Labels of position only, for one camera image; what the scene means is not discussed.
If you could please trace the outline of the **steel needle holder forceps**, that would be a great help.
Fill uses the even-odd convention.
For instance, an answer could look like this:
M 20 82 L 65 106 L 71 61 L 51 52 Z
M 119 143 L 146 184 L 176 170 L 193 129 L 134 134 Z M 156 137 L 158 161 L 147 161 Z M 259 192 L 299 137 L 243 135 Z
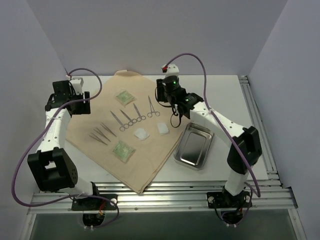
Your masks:
M 161 114 L 159 111 L 156 111 L 154 106 L 153 106 L 153 103 L 151 101 L 151 98 L 150 96 L 148 96 L 148 102 L 149 102 L 149 108 L 150 108 L 150 111 L 147 113 L 147 117 L 148 118 L 152 118 L 153 116 L 156 116 L 156 117 L 159 117 Z

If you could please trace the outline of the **steel scissors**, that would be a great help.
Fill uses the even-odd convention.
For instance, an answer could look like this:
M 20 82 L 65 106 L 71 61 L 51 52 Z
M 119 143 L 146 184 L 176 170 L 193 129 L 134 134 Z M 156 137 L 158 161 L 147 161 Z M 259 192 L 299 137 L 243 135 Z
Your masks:
M 130 127 L 128 123 L 122 123 L 121 120 L 112 111 L 110 113 L 114 117 L 114 119 L 118 122 L 118 124 L 120 125 L 119 130 L 121 132 L 124 132 L 125 130 L 127 130 Z
M 135 111 L 136 111 L 136 113 L 138 115 L 138 117 L 136 118 L 137 122 L 141 122 L 141 121 L 146 120 L 146 116 L 145 115 L 141 115 L 141 113 L 140 113 L 140 111 L 139 111 L 139 109 L 138 109 L 138 107 L 136 106 L 135 103 L 133 104 L 133 107 L 134 107 L 134 109 L 135 109 Z
M 137 123 L 136 118 L 130 118 L 123 110 L 120 110 L 120 112 L 127 118 L 129 126 L 133 126 L 135 123 Z

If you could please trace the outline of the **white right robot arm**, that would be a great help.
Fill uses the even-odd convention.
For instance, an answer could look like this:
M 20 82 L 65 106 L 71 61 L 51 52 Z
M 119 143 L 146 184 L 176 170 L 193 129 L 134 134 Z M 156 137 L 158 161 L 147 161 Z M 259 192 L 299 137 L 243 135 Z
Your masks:
M 177 76 L 168 76 L 156 81 L 156 100 L 168 103 L 172 113 L 209 129 L 228 147 L 227 164 L 230 174 L 222 193 L 223 203 L 234 206 L 240 201 L 248 176 L 253 175 L 252 167 L 262 155 L 258 130 L 235 123 L 209 106 L 196 93 L 188 93 L 182 88 Z

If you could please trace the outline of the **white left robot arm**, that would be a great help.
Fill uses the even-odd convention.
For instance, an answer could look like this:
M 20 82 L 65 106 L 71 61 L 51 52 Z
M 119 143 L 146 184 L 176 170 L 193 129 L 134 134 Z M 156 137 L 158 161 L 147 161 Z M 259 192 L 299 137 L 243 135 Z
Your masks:
M 91 112 L 90 93 L 83 91 L 83 84 L 82 78 L 52 84 L 54 92 L 45 105 L 47 132 L 42 136 L 36 153 L 28 155 L 27 163 L 41 191 L 76 195 L 83 198 L 82 202 L 88 209 L 95 210 L 101 203 L 96 186 L 79 177 L 76 165 L 65 150 L 72 116 Z

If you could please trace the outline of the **right white gauze pad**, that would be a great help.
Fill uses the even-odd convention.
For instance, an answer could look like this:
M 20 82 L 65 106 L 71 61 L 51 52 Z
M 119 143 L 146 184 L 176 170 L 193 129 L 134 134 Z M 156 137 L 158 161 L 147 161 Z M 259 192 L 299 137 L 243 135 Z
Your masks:
M 157 128 L 158 128 L 159 134 L 160 134 L 161 136 L 170 133 L 169 128 L 168 128 L 168 126 L 167 126 L 167 124 L 166 124 L 165 122 L 159 122 L 159 123 L 157 123 Z

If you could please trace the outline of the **white gauze pad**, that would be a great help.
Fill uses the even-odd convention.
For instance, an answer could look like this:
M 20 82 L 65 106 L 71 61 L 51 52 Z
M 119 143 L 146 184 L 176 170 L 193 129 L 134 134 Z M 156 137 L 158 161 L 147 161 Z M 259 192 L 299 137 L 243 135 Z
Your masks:
M 159 122 L 159 123 L 157 123 L 157 128 L 158 128 L 159 134 L 160 134 L 161 136 L 170 133 L 169 128 L 168 128 L 168 126 L 167 126 L 167 124 L 166 124 L 165 122 Z
M 134 131 L 134 135 L 140 140 L 146 140 L 150 134 L 144 128 L 138 128 Z

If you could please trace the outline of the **green gauze packet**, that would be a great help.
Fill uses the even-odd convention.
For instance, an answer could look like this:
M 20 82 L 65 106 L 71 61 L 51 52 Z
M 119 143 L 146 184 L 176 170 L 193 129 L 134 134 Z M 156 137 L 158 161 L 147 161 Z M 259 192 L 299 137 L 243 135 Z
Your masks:
M 119 140 L 114 147 L 110 150 L 111 154 L 123 163 L 127 163 L 136 149 L 126 142 Z
M 132 101 L 134 101 L 135 97 L 131 93 L 129 93 L 127 90 L 123 90 L 115 96 L 115 99 L 123 106 L 126 106 Z

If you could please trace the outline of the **left white gauze pad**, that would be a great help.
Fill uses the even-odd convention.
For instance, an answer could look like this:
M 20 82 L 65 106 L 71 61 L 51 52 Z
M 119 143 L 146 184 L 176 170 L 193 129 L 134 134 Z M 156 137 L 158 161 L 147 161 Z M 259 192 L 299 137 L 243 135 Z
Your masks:
M 146 140 L 150 134 L 144 128 L 138 128 L 134 131 L 134 135 L 140 140 Z

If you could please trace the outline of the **beige cloth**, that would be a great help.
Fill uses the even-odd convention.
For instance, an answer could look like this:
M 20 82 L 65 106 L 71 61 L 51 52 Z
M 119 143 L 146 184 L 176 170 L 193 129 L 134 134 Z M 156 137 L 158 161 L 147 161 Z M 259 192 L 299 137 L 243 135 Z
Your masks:
M 66 139 L 73 146 L 138 194 L 144 191 L 160 171 L 175 150 L 186 125 L 190 122 L 185 117 L 182 120 L 173 117 L 170 108 L 160 106 L 155 99 L 155 88 L 154 81 L 136 72 L 117 71 L 105 82 L 99 96 L 91 100 L 91 113 L 72 116 L 67 127 Z M 120 104 L 115 98 L 124 90 L 135 97 L 135 100 L 126 106 Z M 147 117 L 150 111 L 148 96 L 150 96 L 154 109 L 160 112 L 160 116 Z M 138 114 L 133 104 L 136 104 L 141 115 L 146 116 L 146 120 L 129 126 L 125 131 L 120 131 L 120 125 L 111 112 L 123 124 L 128 124 L 127 118 L 120 110 L 123 110 L 130 118 L 137 119 Z M 161 122 L 167 124 L 168 134 L 160 135 L 157 123 Z M 104 129 L 100 123 L 104 123 L 117 137 Z M 100 129 L 110 139 L 108 145 L 89 136 L 94 128 Z M 146 140 L 141 141 L 134 135 L 138 128 L 143 128 L 149 133 Z M 127 163 L 118 160 L 111 153 L 111 149 L 118 141 L 123 141 L 135 148 L 135 153 Z

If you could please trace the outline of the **steel instrument tray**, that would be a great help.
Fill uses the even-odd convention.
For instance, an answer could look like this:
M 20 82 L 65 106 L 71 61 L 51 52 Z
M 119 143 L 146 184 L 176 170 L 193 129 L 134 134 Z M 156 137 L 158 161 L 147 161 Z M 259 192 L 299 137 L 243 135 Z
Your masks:
M 175 161 L 195 170 L 202 169 L 213 138 L 214 133 L 208 128 L 194 122 L 188 123 L 174 151 Z

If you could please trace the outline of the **lower green gauze packet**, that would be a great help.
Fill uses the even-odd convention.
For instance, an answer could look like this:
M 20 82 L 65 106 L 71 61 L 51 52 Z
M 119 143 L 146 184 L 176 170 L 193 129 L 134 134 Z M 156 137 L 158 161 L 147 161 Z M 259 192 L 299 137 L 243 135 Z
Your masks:
M 110 150 L 111 154 L 123 163 L 127 163 L 136 149 L 126 142 L 119 140 L 114 147 Z

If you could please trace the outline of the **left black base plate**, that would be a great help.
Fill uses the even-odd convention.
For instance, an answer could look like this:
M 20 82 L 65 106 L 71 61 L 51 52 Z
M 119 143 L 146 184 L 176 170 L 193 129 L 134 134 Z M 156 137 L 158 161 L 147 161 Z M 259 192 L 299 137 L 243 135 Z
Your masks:
M 109 203 L 100 198 L 73 198 L 72 200 L 72 211 L 97 211 L 97 210 L 116 210 L 113 203 Z

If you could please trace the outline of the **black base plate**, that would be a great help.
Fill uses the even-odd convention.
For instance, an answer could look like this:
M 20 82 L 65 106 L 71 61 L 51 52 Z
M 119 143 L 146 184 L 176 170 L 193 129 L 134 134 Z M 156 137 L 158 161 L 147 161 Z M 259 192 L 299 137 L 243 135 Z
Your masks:
M 72 200 L 72 211 L 97 211 L 97 210 L 116 210 L 113 203 L 109 203 L 100 198 L 73 198 Z
M 238 209 L 252 206 L 248 191 L 241 191 L 240 194 L 232 196 L 223 189 L 221 191 L 207 192 L 206 198 L 210 209 Z

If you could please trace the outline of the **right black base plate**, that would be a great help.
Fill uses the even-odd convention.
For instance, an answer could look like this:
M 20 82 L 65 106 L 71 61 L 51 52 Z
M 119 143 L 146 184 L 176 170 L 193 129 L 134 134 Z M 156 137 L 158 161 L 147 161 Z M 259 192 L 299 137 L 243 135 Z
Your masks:
M 252 206 L 248 191 L 241 191 L 240 194 L 232 196 L 223 189 L 221 191 L 207 192 L 206 198 L 210 209 L 238 209 Z

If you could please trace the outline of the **aluminium rail frame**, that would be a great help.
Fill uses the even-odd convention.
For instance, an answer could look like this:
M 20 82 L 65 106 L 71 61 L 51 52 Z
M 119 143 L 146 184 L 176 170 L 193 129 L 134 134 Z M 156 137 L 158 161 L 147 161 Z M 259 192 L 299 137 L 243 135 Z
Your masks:
M 262 146 L 262 157 L 253 168 L 261 191 L 252 200 L 253 210 L 293 211 L 298 207 L 293 190 L 280 181 L 275 160 L 267 139 L 249 80 L 246 76 L 209 75 L 208 86 L 215 94 L 208 97 L 216 102 L 223 114 L 239 123 L 257 127 Z M 93 181 L 104 194 L 117 194 L 118 206 L 129 212 L 183 212 L 203 211 L 208 207 L 208 192 L 220 192 L 227 179 L 227 147 L 217 137 L 213 138 L 204 168 L 193 170 L 169 157 L 152 182 L 142 193 L 135 193 L 107 170 L 83 154 L 70 142 L 66 152 L 75 163 L 80 177 Z

